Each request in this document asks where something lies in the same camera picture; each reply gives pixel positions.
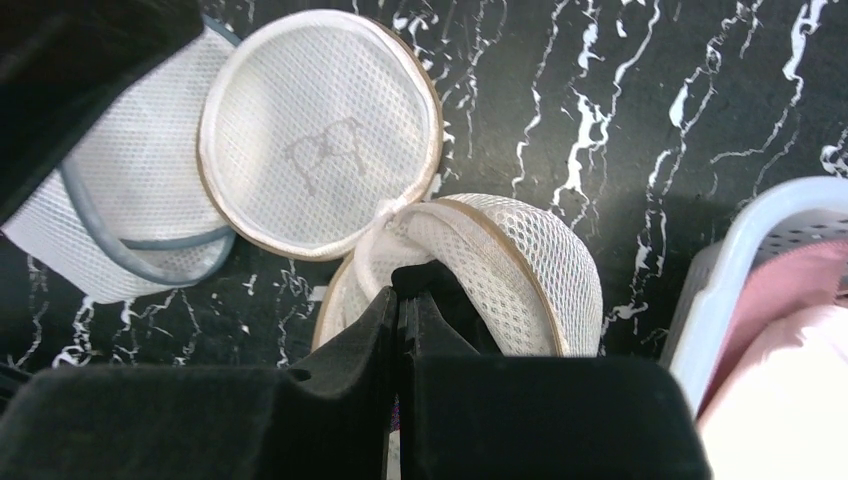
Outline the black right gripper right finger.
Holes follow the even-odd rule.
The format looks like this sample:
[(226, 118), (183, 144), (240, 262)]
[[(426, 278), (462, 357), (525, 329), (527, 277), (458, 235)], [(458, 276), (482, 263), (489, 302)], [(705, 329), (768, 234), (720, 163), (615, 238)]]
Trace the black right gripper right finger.
[(398, 312), (405, 479), (708, 479), (675, 379), (635, 357), (482, 355), (432, 297)]

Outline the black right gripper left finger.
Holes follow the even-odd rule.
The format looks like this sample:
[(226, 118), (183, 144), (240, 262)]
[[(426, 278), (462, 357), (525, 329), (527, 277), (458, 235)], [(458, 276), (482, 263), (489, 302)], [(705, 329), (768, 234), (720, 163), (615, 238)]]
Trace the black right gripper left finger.
[(398, 301), (273, 367), (63, 367), (1, 417), (5, 479), (382, 479)]

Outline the white mesh bag beige zipper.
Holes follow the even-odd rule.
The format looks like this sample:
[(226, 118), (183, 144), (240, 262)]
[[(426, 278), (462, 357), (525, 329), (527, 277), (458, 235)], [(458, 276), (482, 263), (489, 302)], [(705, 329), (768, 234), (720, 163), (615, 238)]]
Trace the white mesh bag beige zipper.
[(442, 107), (421, 63), (382, 25), (309, 10), (247, 37), (214, 80), (198, 169), (254, 245), (339, 260), (313, 337), (351, 326), (399, 268), (438, 261), (507, 355), (593, 356), (599, 273), (556, 215), (499, 195), (430, 199)]

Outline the white plastic laundry basket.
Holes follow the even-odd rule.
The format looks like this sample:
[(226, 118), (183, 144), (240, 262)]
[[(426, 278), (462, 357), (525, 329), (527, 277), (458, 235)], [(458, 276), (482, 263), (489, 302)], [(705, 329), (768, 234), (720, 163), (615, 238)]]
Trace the white plastic laundry basket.
[(693, 258), (659, 360), (697, 413), (750, 272), (784, 252), (847, 237), (847, 180), (803, 177), (746, 205), (723, 240)]

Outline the white cloth in basket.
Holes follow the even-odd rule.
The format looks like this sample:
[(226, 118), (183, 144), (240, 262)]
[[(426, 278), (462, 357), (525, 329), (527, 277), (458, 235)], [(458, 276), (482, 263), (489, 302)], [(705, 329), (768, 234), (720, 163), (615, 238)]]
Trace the white cloth in basket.
[(699, 433), (717, 479), (846, 478), (846, 308), (808, 308), (764, 329)]

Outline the pink garment in basket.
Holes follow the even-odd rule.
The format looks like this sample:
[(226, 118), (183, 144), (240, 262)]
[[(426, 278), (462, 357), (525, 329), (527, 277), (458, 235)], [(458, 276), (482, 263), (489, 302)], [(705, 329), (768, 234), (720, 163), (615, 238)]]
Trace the pink garment in basket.
[(822, 305), (847, 305), (845, 240), (793, 249), (756, 267), (737, 298), (697, 414), (703, 414), (747, 348), (769, 324)]

